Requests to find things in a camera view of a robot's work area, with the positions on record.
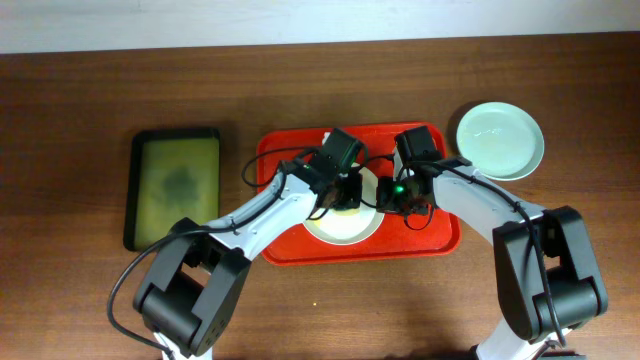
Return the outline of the cream white plate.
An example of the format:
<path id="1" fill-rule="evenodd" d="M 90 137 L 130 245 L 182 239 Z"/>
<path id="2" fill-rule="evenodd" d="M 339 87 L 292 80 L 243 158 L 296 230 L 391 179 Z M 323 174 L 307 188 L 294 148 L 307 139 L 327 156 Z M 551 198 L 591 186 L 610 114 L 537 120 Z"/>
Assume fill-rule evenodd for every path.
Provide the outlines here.
<path id="1" fill-rule="evenodd" d="M 321 207 L 303 226 L 314 237 L 331 245 L 353 245 L 373 235 L 384 219 L 384 214 L 360 203 L 356 208 L 345 209 L 335 201 L 346 189 L 335 181 L 321 198 Z"/>

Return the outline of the mint green plate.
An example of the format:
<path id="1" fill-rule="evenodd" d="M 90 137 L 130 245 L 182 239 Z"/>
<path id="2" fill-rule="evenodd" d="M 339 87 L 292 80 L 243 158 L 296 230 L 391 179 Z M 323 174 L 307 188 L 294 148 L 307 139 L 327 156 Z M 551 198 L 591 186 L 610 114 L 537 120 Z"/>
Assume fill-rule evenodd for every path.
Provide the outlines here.
<path id="1" fill-rule="evenodd" d="M 545 140 L 539 124 L 523 109 L 504 102 L 472 107 L 456 130 L 459 153 L 487 178 L 515 181 L 542 162 Z"/>

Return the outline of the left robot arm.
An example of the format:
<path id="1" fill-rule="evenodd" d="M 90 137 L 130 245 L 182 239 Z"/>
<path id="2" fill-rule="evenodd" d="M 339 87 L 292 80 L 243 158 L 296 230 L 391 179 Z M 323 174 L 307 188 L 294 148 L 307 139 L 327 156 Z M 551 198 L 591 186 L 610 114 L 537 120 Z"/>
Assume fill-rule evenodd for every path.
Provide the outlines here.
<path id="1" fill-rule="evenodd" d="M 238 303 L 253 260 L 276 238 L 302 224 L 346 177 L 364 144 L 341 129 L 323 143 L 280 161 L 269 184 L 217 220 L 189 219 L 150 248 L 154 259 L 133 299 L 166 359 L 203 358 Z"/>

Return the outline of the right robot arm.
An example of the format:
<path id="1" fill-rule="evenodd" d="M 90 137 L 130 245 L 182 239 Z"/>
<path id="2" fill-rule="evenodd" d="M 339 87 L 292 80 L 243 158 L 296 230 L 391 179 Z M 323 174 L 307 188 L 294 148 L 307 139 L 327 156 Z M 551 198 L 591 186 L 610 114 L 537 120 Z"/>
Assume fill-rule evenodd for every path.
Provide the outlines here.
<path id="1" fill-rule="evenodd" d="M 493 248 L 502 318 L 474 359 L 539 359 L 608 309 L 589 233 L 570 206 L 547 209 L 489 181 L 463 157 L 444 158 L 425 126 L 394 138 L 394 173 L 379 181 L 378 211 L 454 215 Z"/>

